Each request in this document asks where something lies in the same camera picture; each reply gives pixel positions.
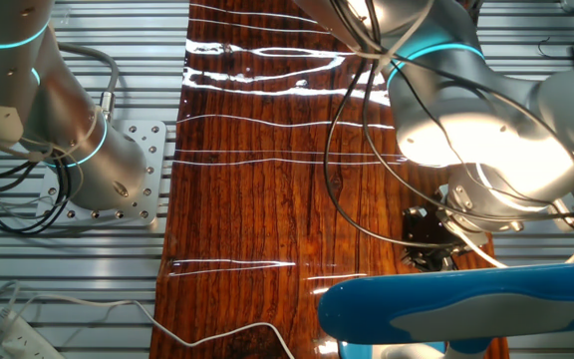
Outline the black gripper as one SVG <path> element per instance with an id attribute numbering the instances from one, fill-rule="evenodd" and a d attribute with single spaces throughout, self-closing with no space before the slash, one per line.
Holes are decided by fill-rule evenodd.
<path id="1" fill-rule="evenodd" d="M 403 212 L 403 263 L 421 272 L 458 270 L 454 259 L 466 245 L 440 221 L 435 210 L 415 206 Z"/>

